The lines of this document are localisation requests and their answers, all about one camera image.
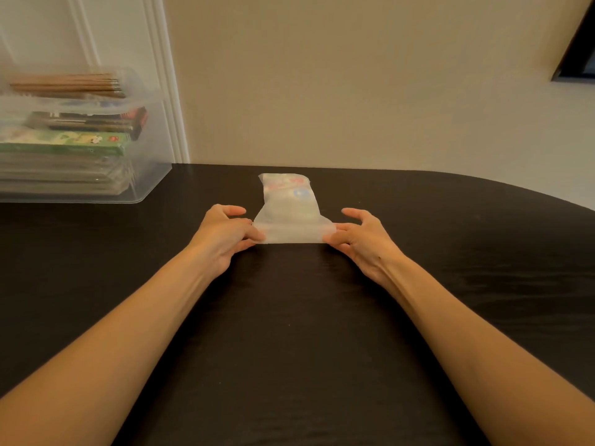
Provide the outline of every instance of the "person's left arm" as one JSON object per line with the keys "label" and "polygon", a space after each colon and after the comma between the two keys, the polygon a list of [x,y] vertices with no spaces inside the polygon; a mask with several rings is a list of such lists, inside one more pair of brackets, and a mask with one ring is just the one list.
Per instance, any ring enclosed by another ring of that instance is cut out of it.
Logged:
{"label": "person's left arm", "polygon": [[182,252],[0,399],[0,444],[111,444],[153,368],[233,254],[264,239],[246,212],[215,205]]}

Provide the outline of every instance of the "person's right arm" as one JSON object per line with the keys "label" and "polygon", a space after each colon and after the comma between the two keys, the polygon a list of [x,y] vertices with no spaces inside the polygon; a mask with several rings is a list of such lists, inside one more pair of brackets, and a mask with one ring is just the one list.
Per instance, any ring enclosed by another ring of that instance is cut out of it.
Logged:
{"label": "person's right arm", "polygon": [[498,445],[595,444],[595,403],[408,259],[368,211],[324,241],[409,315],[488,439]]}

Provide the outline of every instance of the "folded plastic bag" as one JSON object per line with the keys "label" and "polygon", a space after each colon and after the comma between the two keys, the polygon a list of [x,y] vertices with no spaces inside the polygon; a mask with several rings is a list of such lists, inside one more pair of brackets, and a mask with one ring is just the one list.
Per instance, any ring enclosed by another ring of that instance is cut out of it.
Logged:
{"label": "folded plastic bag", "polygon": [[262,173],[264,206],[254,226],[273,243],[322,243],[335,225],[321,216],[310,180],[296,173]]}

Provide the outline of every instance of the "skin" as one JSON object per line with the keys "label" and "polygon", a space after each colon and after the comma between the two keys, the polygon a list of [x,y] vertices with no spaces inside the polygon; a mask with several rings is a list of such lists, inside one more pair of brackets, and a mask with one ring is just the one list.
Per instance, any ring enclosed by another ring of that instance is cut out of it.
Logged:
{"label": "skin", "polygon": [[[0,399],[0,444],[109,445],[176,330],[231,257],[264,236],[215,205],[190,244],[138,291]],[[324,241],[405,309],[495,445],[595,444],[595,404],[474,314],[392,242],[380,221]]]}

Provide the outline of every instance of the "black frame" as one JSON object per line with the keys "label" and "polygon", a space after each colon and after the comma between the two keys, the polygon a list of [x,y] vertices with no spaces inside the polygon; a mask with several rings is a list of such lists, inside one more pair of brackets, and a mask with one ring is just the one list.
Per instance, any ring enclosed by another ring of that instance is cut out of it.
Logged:
{"label": "black frame", "polygon": [[576,30],[572,42],[556,72],[553,81],[590,82],[595,84],[595,74],[586,73],[585,67],[595,52],[595,0]]}

